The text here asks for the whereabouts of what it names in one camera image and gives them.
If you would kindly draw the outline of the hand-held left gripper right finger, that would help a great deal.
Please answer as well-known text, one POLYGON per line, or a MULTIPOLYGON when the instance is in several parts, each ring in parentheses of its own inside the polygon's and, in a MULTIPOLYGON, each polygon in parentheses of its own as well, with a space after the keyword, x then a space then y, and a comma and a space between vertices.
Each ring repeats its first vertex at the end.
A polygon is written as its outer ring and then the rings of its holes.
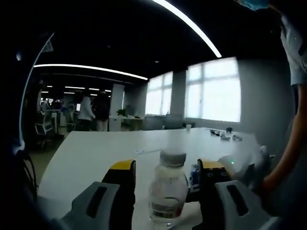
POLYGON ((199 202, 206 230, 259 230, 269 221, 261 200, 217 161, 198 159, 199 202))

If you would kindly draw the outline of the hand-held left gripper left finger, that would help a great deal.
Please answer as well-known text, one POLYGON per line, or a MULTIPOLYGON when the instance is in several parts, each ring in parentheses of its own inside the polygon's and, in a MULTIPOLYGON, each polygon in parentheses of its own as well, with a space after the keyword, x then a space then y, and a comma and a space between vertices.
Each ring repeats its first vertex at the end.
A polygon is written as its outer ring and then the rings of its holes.
POLYGON ((135 204, 136 161, 112 165, 100 182, 94 182, 71 203, 61 218, 63 230, 130 230, 135 204))

